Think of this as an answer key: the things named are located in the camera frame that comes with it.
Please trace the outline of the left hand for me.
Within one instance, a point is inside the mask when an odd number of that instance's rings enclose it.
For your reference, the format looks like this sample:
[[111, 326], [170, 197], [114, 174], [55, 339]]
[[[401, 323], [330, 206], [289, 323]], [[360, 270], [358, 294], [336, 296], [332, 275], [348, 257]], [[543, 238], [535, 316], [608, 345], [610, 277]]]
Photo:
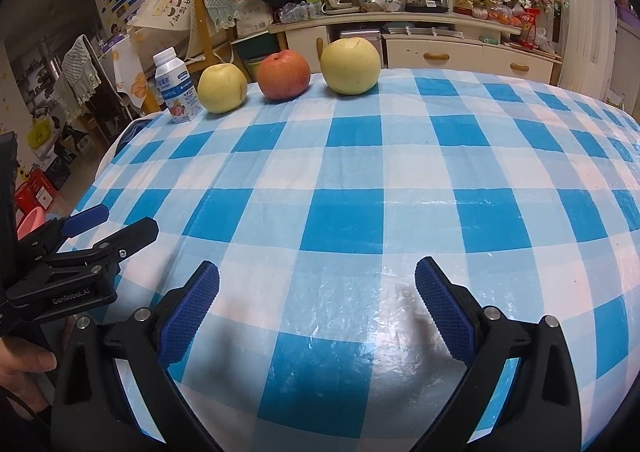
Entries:
[[49, 406], [34, 380], [35, 374], [54, 371], [58, 361], [51, 351], [15, 337], [2, 337], [1, 397], [10, 403], [17, 415], [32, 420]]

